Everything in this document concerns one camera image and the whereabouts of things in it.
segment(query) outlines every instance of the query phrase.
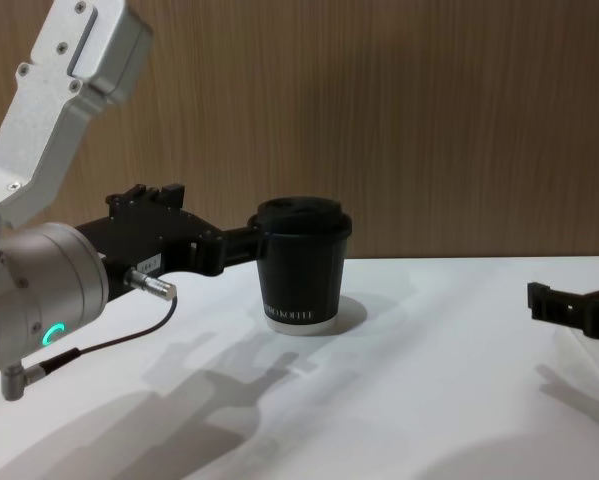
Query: wooden wall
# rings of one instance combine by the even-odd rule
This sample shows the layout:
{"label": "wooden wall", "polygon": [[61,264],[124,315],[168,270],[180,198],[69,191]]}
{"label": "wooden wall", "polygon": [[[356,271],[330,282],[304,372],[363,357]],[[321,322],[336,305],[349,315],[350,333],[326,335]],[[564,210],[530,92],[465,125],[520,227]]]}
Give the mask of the wooden wall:
{"label": "wooden wall", "polygon": [[[599,254],[599,0],[135,0],[155,30],[38,220],[340,199],[354,256]],[[0,122],[49,0],[0,0]]]}

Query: white tabletop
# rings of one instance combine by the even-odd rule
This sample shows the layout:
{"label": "white tabletop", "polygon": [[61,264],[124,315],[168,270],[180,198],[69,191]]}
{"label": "white tabletop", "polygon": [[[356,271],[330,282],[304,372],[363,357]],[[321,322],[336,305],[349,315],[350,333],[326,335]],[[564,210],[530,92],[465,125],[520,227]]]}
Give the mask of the white tabletop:
{"label": "white tabletop", "polygon": [[[599,399],[526,307],[599,289],[599,258],[349,261],[321,337],[267,328],[252,264],[167,278],[162,330],[0,397],[0,480],[599,479]],[[167,309],[133,292],[25,364]]]}

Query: cable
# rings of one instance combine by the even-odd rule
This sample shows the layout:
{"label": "cable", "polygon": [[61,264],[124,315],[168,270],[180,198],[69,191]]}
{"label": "cable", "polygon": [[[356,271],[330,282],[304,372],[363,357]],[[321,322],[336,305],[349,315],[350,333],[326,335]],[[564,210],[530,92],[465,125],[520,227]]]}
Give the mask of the cable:
{"label": "cable", "polygon": [[128,342],[130,340],[134,340],[136,338],[143,337],[152,332],[155,332],[156,330],[159,330],[161,327],[163,327],[166,323],[168,323],[170,321],[170,319],[172,318],[172,316],[175,313],[175,310],[177,309],[177,303],[178,303],[178,299],[177,299],[177,297],[174,297],[170,304],[170,310],[168,310],[168,313],[166,314],[166,316],[163,317],[163,319],[161,321],[159,321],[158,323],[156,323],[155,325],[153,325],[150,328],[141,330],[140,332],[137,332],[137,333],[126,335],[125,337],[119,337],[114,340],[110,340],[108,342],[99,343],[97,345],[93,345],[91,347],[84,348],[83,350],[79,349],[79,348],[72,348],[63,353],[60,353],[59,355],[57,355],[55,357],[52,357],[48,360],[40,362],[39,367],[41,367],[41,369],[43,370],[43,372],[45,374],[44,376],[47,376],[47,375],[50,375],[55,370],[63,367],[64,365],[67,365],[68,363],[72,362],[73,360],[81,357],[82,355],[86,355],[87,353],[96,352],[97,350],[102,350],[104,348],[112,347],[114,345],[119,345],[120,343]]}

